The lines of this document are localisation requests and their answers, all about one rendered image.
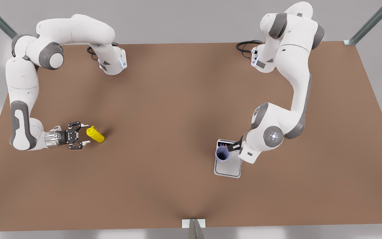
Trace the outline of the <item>yellow sauce bottle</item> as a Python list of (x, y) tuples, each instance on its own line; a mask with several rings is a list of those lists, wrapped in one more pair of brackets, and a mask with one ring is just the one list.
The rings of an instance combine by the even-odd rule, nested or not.
[(86, 134), (91, 139), (93, 139), (94, 141), (96, 141), (98, 143), (102, 143), (103, 141), (105, 141), (105, 137), (100, 132), (98, 132), (97, 129), (95, 129), (94, 126), (88, 127), (86, 129)]

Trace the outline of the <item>purple-blue cup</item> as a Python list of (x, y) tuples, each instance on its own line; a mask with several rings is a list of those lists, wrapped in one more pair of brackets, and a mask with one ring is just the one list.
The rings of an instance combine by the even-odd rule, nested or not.
[(215, 151), (215, 159), (217, 162), (225, 162), (230, 158), (230, 151), (227, 146), (220, 146)]

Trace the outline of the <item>white kitchen scale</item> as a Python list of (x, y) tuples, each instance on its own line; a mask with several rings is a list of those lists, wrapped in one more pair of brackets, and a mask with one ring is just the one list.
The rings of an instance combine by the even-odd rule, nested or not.
[[(217, 147), (228, 146), (234, 143), (231, 140), (218, 139)], [(218, 176), (239, 178), (241, 175), (241, 159), (239, 156), (239, 150), (230, 152), (230, 158), (225, 162), (217, 162), (214, 160), (214, 174)]]

